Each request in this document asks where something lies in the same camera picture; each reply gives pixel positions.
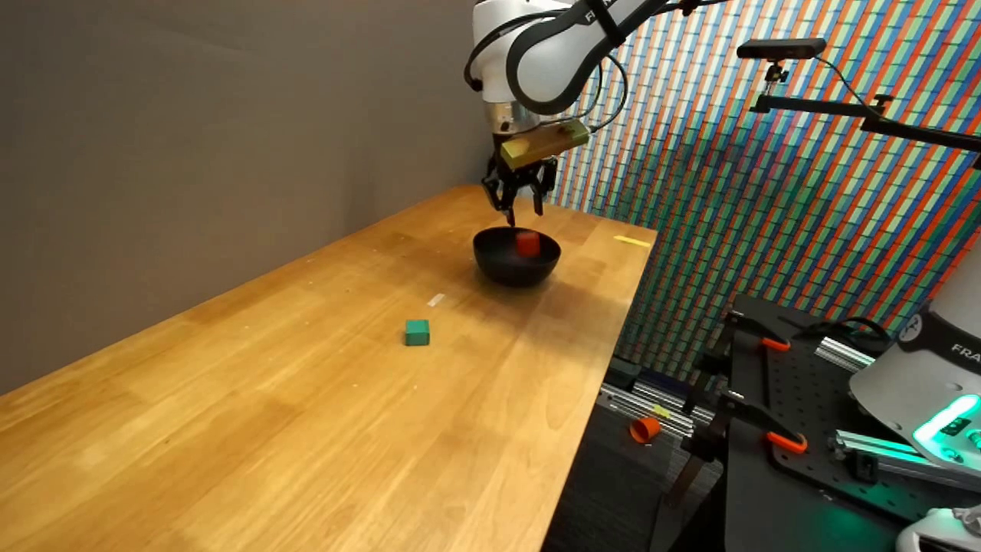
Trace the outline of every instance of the colorful striped backdrop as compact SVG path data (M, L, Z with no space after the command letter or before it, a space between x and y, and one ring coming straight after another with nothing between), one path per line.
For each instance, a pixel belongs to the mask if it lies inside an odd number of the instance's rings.
M551 199L660 233L617 354L690 380L737 293L896 330L973 242L974 156L869 135L854 119L750 113L766 65L736 47L824 37L824 57L866 99L897 97L887 115L976 134L979 23L976 0L730 0L634 33L616 52L627 109L563 156ZM816 61L785 69L774 94L849 99ZM605 76L608 112L623 85Z

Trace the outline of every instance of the wooden tabletop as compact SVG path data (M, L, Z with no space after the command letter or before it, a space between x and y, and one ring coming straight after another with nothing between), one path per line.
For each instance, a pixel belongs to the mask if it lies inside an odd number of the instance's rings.
M516 214L538 288L461 187L0 397L0 550L538 550L655 234Z

